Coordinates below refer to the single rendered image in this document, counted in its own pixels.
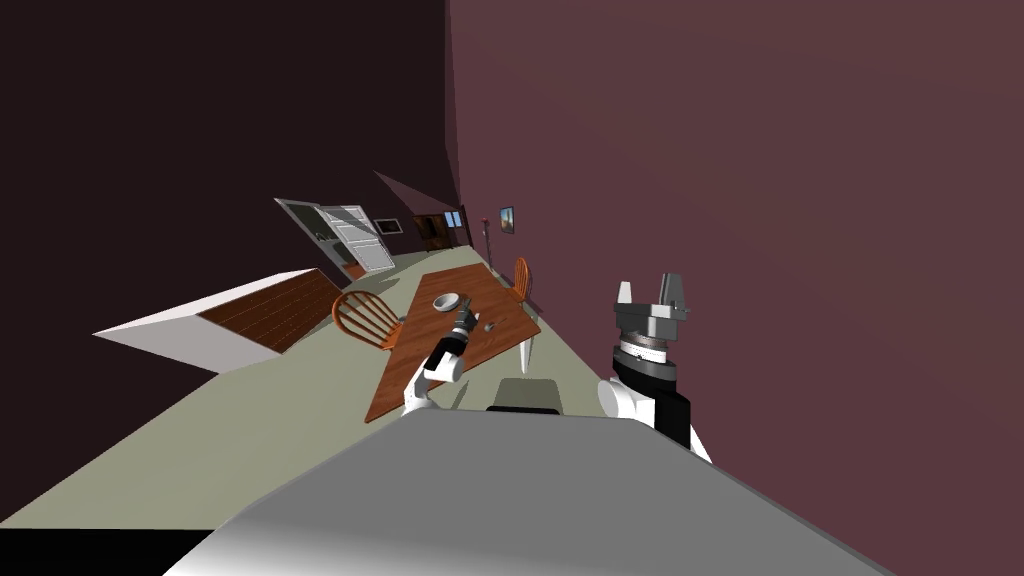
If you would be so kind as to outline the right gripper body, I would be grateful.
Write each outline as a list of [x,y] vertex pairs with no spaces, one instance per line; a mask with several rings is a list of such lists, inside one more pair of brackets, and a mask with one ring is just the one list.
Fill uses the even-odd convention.
[[673,301],[670,305],[615,303],[616,327],[627,337],[674,342],[678,340],[679,324],[687,320],[688,308]]

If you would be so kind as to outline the orange wooden chair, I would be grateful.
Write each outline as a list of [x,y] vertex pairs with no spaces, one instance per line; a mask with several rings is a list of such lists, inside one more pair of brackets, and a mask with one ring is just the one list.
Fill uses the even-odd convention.
[[527,261],[519,257],[515,262],[514,278],[507,288],[513,300],[522,306],[529,296],[532,287],[532,277]]
[[397,316],[378,295],[351,290],[339,295],[331,306],[334,324],[345,334],[376,348],[392,349],[406,318]]

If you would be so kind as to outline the dark wooden cabinet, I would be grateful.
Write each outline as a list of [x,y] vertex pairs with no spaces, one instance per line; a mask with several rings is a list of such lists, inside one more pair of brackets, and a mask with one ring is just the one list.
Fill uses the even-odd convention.
[[446,250],[453,247],[447,221],[443,213],[414,215],[413,220],[427,252]]

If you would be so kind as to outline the white panel door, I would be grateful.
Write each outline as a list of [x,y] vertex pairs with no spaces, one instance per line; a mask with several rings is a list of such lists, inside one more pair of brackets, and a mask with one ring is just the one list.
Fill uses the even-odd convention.
[[360,206],[321,206],[319,211],[366,273],[395,266],[374,223]]

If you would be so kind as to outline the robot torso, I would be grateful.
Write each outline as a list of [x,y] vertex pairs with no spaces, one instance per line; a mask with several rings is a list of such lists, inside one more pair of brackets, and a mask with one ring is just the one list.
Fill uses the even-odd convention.
[[627,419],[421,409],[165,576],[894,576]]

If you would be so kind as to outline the white block with brown top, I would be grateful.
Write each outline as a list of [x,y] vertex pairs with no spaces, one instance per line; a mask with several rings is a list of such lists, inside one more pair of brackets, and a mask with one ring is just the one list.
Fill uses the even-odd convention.
[[95,335],[220,374],[281,356],[340,295],[316,268],[285,272]]

